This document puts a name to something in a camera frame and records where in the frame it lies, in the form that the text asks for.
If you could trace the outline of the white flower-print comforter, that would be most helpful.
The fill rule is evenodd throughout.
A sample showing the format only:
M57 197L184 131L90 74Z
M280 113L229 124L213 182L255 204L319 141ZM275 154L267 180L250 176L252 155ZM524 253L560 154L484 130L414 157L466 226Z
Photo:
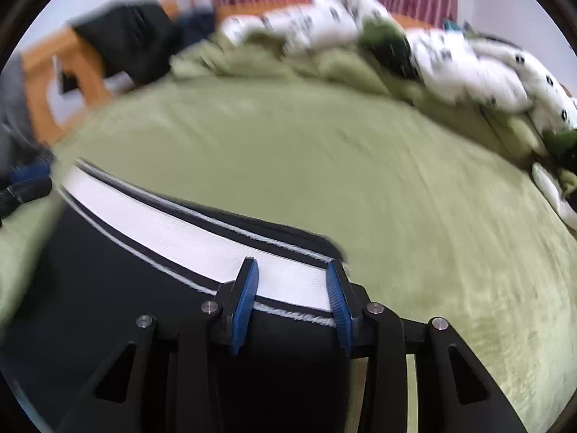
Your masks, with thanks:
M391 73L423 83L441 101L525 113L558 166L533 180L569 228L576 226L576 100L531 53L456 30L403 29L378 0L311 0L260 16L234 15L221 31L235 45L259 32L288 55L356 43Z

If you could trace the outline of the black pants white stripe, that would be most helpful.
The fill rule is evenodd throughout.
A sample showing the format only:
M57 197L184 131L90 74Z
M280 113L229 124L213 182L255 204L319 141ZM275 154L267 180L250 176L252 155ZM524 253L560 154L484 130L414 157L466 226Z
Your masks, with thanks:
M259 267L239 388L259 432L341 432L349 364L325 286L341 257L314 233L187 204L80 161L4 342L9 373L56 427L137 317L176 327L243 259Z

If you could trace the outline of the green plush bed blanket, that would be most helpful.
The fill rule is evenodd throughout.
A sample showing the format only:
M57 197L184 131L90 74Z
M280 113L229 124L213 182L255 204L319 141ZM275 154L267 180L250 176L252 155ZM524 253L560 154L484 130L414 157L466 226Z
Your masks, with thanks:
M259 432L216 294L176 327L137 317L51 427L4 342L87 162L187 204L325 237L370 302L346 356L341 432L546 432L576 391L576 240L477 109L411 103L357 54L188 51L158 83L88 111L54 146L52 190L2 216L1 415L51 432Z

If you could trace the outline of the dark blue garment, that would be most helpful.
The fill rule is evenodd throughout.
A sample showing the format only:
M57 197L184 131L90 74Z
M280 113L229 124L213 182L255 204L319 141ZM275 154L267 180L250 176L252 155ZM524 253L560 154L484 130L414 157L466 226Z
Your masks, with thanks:
M183 48L208 39L215 32L216 19L212 8L195 8L181 14L176 19L181 33Z

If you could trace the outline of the grey garment at bedside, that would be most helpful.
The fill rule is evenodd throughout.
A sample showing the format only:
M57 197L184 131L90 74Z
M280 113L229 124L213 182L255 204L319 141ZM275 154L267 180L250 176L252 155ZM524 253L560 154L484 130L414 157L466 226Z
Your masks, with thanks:
M1 182L7 182L15 168L32 163L43 150L27 105L22 56L15 54L1 72Z

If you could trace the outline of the black jacket on bedframe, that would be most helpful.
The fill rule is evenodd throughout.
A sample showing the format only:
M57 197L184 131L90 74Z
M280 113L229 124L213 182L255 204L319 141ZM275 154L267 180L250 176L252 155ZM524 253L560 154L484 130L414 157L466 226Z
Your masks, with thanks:
M165 76L181 47L182 29L158 1L121 1L70 23L103 61L108 76L126 73L137 84Z

